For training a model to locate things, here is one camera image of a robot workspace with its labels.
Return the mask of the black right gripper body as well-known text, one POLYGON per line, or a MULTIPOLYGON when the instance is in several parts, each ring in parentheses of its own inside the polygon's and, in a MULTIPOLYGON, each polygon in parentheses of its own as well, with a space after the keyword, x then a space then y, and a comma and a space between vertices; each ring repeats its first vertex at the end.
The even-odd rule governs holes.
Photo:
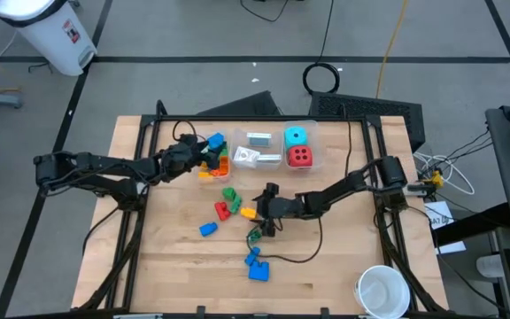
POLYGON ((305 205, 299 198, 271 198, 267 204, 267 218, 300 219, 305 205))

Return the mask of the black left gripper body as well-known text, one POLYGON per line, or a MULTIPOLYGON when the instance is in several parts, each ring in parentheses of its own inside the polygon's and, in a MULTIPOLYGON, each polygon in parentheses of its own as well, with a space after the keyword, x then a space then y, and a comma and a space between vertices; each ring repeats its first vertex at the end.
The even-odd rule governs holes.
POLYGON ((197 136, 182 134, 177 144, 170 145, 162 152, 161 176, 176 178, 189 173, 193 167, 200 165, 202 156, 197 136))

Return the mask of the large blue brick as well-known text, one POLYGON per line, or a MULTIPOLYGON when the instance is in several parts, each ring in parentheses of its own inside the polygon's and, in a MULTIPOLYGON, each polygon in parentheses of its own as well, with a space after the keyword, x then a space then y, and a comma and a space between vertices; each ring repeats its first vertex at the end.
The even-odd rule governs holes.
POLYGON ((267 282, 269 275, 269 263, 266 261, 254 261, 249 267, 248 277, 251 280, 267 282))

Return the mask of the red foam die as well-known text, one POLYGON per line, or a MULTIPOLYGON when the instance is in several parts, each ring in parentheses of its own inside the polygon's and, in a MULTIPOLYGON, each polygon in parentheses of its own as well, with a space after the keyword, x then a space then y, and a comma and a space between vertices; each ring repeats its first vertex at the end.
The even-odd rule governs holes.
POLYGON ((290 167, 311 167, 313 152, 307 145, 292 146, 287 150, 287 164, 290 167))

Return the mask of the teal playing card box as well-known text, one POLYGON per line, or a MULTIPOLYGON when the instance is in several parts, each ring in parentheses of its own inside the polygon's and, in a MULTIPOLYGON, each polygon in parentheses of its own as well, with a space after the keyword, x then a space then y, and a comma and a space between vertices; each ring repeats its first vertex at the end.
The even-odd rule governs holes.
POLYGON ((246 134, 248 144, 254 147, 270 147, 272 145, 272 135, 270 133, 248 132, 246 134))

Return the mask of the red brick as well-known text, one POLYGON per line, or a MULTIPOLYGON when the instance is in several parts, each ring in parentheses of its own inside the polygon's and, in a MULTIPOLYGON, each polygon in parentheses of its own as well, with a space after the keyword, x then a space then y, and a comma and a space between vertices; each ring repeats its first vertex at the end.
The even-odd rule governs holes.
POLYGON ((214 209, 221 221, 226 221, 231 216, 226 202, 216 202, 214 204, 214 209))

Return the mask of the cyan foam die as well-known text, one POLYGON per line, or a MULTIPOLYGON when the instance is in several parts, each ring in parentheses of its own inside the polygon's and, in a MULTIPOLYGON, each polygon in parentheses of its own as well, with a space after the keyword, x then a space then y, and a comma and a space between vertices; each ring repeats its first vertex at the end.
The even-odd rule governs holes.
POLYGON ((286 149, 294 146, 307 145, 308 136, 306 129, 299 126, 286 128, 284 130, 284 142, 286 149))

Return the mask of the clear plastic bin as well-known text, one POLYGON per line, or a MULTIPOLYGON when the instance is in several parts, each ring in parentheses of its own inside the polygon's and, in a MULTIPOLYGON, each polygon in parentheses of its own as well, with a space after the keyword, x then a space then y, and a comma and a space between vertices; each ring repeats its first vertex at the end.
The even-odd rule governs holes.
POLYGON ((284 123, 283 129, 283 153, 285 156, 286 166, 290 170, 316 170, 323 164, 323 145, 320 138, 319 125, 316 121, 287 121, 284 123), (313 152, 313 165, 311 167, 290 167, 287 164, 287 150, 284 142, 284 130, 288 127, 303 127, 306 129, 308 143, 313 152))
MULTIPOLYGON (((253 149, 255 151, 260 152, 260 154, 281 154, 282 160, 284 158, 284 155, 282 154, 282 148, 283 148, 283 139, 279 136, 278 131, 263 131, 263 130, 254 130, 254 129, 247 129, 242 130, 239 128, 236 128, 234 130, 233 139, 232 139, 232 152, 231 152, 231 159, 233 163, 234 154, 236 152, 236 148, 238 146, 246 147, 249 149, 253 149), (248 132, 256 132, 256 133, 270 133, 272 137, 272 145, 270 147, 254 147, 250 146, 247 141, 246 134, 248 132)), ((276 170, 279 168, 279 166, 282 164, 260 164, 257 163, 256 168, 243 168, 243 167, 237 167, 241 169, 255 169, 255 170, 276 170)))
POLYGON ((199 133, 199 142, 200 143, 208 143, 207 142, 207 138, 215 133, 221 133, 222 135, 225 136, 225 143, 227 144, 227 148, 228 148, 228 159, 229 159, 229 174, 228 175, 224 175, 224 176, 214 176, 214 178, 210 178, 210 179, 201 179, 201 178, 198 178, 198 173, 199 172, 211 172, 211 170, 209 169, 208 171, 203 171, 200 169, 200 166, 199 167, 195 167, 195 171, 197 172, 197 180, 200 182, 200 183, 226 183, 230 176, 231 176, 231 159, 230 159, 230 151, 231 151, 231 137, 229 135, 229 133, 225 130, 225 129, 219 129, 219 130, 212 130, 212 131, 201 131, 199 133))

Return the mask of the black flat panel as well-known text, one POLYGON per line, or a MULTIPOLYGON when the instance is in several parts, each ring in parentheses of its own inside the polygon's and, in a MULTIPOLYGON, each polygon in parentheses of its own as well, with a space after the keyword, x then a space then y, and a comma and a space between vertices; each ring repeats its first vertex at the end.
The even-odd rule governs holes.
POLYGON ((225 105, 202 111, 198 115, 224 115, 224 116, 256 116, 281 114, 280 108, 276 105, 271 92, 261 91, 248 97, 226 103, 225 105))

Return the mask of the black computer case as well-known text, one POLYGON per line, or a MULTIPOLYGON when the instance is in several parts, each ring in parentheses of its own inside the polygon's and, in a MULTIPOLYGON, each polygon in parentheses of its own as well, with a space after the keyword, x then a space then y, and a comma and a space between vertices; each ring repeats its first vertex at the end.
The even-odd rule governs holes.
POLYGON ((334 93, 315 93, 312 97, 309 114, 337 116, 344 113, 343 109, 355 116, 402 116, 413 152, 416 152, 426 141, 420 104, 334 93))

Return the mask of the white paper cup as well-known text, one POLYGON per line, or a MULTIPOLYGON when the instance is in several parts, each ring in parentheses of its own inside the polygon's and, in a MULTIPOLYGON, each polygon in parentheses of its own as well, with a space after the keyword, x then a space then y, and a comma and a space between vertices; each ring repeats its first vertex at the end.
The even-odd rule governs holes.
POLYGON ((376 265, 365 270, 354 284, 354 297, 374 319, 400 319, 411 303, 411 292, 401 273, 376 265))

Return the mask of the white paper sheet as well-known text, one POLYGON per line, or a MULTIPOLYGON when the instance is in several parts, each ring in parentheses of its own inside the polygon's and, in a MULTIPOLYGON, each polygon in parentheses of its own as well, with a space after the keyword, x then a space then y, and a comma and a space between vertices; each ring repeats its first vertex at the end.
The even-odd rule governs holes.
MULTIPOLYGON (((454 223, 455 219, 452 217, 451 211, 444 201, 429 202, 425 203, 424 206, 433 230, 454 223)), ((464 252, 466 250, 464 242, 459 241, 448 245, 438 244, 435 252, 437 254, 448 254, 464 252)))

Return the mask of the white step trash bin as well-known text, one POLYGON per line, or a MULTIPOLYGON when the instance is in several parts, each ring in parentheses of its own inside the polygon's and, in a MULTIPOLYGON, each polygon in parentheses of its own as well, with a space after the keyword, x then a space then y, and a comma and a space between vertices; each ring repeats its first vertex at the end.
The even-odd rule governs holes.
POLYGON ((82 74, 97 55, 70 0, 0 0, 0 20, 64 75, 82 74))

